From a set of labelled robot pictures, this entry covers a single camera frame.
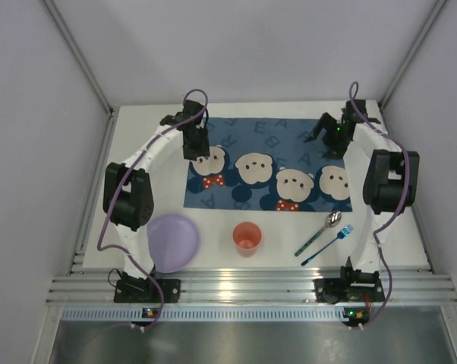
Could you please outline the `blue bear print placemat cloth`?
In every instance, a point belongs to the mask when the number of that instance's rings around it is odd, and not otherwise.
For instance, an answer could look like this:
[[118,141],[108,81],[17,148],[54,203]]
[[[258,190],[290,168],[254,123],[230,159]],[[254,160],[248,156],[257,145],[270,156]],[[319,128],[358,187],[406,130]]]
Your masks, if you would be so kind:
[[210,155],[190,162],[184,207],[271,212],[351,212],[345,164],[315,119],[210,118]]

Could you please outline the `orange plastic cup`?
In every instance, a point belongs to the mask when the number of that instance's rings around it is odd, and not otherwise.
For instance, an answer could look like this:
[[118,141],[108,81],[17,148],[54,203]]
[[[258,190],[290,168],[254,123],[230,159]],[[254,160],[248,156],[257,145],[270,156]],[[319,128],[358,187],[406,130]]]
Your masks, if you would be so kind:
[[262,232],[255,223],[244,221],[235,227],[232,232],[232,239],[239,255],[249,258],[255,254],[260,245]]

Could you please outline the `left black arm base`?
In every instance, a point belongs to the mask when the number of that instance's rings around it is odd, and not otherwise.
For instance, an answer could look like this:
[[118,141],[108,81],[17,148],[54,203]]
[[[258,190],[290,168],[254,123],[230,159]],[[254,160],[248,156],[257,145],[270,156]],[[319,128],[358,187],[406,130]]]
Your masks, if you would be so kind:
[[177,303],[181,294],[181,281],[172,278],[154,278],[160,290],[149,279],[133,278],[119,269],[112,269],[108,274],[108,283],[115,289],[115,303]]

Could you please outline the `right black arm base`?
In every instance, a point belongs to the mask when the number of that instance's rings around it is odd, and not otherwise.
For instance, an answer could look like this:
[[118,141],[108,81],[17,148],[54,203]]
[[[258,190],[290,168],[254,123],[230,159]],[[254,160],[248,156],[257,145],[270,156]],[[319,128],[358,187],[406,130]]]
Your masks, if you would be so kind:
[[318,303],[383,302],[383,285],[378,271],[354,269],[351,259],[340,267],[338,278],[319,278],[314,281]]

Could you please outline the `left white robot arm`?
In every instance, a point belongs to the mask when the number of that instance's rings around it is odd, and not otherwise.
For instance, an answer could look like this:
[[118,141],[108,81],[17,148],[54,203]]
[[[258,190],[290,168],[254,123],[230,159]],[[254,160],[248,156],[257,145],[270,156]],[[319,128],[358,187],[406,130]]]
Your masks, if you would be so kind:
[[206,102],[184,99],[182,110],[165,116],[132,156],[106,167],[102,198],[106,217],[96,248],[121,251],[123,271],[132,278],[148,278],[154,268],[147,238],[154,210],[151,175],[179,149],[186,159],[208,156],[208,119]]

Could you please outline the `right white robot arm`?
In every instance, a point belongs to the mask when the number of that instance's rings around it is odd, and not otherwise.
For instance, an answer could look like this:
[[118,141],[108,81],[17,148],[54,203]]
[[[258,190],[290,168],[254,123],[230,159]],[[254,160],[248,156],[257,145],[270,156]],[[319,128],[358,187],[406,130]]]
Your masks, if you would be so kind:
[[369,117],[363,99],[347,101],[339,118],[323,113],[307,136],[309,143],[315,140],[322,140],[327,157],[345,165],[355,227],[349,261],[365,273],[379,271],[394,221],[414,203],[420,157]]

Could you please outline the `purple plastic plate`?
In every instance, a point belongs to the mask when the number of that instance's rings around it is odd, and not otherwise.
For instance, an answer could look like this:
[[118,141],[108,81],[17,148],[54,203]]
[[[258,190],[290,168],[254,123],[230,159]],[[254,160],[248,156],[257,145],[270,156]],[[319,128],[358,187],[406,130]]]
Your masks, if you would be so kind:
[[160,215],[147,224],[150,257],[160,273],[174,273],[186,267],[197,255],[200,232],[189,217]]

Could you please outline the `left aluminium frame post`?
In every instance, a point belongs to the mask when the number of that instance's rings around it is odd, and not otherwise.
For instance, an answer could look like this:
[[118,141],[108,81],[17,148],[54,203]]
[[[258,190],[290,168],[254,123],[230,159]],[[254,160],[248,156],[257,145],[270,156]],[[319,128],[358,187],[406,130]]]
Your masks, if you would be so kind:
[[102,91],[102,88],[99,85],[98,80],[96,79],[93,71],[91,70],[91,67],[89,66],[86,58],[84,57],[84,53],[80,49],[80,46],[77,44],[76,39],[71,33],[56,3],[52,0],[41,0],[40,4],[45,8],[46,13],[49,15],[52,22],[54,23],[57,31],[59,32],[61,38],[67,46],[68,51],[70,52],[77,66],[79,67],[84,79],[87,81],[97,101],[102,106],[102,109],[108,116],[111,116],[114,112],[114,109],[110,105],[110,102],[108,101],[105,93]]

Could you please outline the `aluminium frame post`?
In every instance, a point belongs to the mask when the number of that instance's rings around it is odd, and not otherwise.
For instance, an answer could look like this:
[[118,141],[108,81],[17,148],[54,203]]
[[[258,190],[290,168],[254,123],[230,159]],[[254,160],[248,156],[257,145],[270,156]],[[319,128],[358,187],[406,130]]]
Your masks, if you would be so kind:
[[93,71],[91,70],[91,67],[89,66],[86,58],[84,57],[84,53],[80,49],[80,46],[77,44],[76,39],[71,33],[56,3],[52,0],[41,0],[40,4],[45,8],[46,13],[49,15],[52,22],[54,23],[57,31],[59,32],[61,38],[67,46],[68,51],[70,52],[77,66],[79,67],[84,79],[87,81],[97,101],[102,106],[102,109],[108,116],[111,116],[114,112],[114,109],[110,105],[110,102],[108,101],[105,93],[102,91],[102,88],[99,85],[98,80],[96,79]]
[[408,51],[405,53],[405,57],[400,62],[397,71],[392,76],[388,87],[378,102],[378,106],[381,110],[383,110],[389,104],[395,95],[397,89],[404,80],[405,75],[408,73],[414,60],[418,56],[423,44],[427,40],[427,37],[436,26],[438,20],[440,19],[448,4],[448,0],[436,0],[433,2],[433,6],[425,17],[424,22],[419,28],[416,37],[413,39]]

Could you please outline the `right aluminium frame post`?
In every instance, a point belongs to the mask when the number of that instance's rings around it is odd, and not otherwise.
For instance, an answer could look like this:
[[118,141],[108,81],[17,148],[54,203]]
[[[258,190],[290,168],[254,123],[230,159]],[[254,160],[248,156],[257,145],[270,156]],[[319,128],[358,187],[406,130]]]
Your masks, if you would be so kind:
[[388,87],[378,102],[378,106],[381,110],[383,110],[389,104],[395,95],[397,89],[404,80],[405,75],[408,73],[414,60],[418,56],[423,44],[427,40],[427,37],[436,26],[438,20],[440,19],[448,4],[448,0],[436,0],[433,2],[433,6],[425,17],[424,22],[419,28],[416,37],[413,39],[408,51],[405,53],[405,57],[400,62],[397,71],[392,76]]

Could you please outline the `aluminium rail frame front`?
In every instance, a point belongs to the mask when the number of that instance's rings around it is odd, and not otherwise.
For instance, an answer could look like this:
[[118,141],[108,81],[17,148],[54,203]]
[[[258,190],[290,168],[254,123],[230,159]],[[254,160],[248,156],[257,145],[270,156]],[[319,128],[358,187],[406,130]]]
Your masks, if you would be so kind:
[[[74,272],[52,280],[46,302],[52,305],[112,303],[115,289],[105,270]],[[170,277],[181,282],[179,304],[187,306],[314,306],[315,280],[337,278],[335,269],[203,269],[181,271]],[[382,273],[391,287],[394,306],[457,304],[457,291],[448,275],[422,269]]]

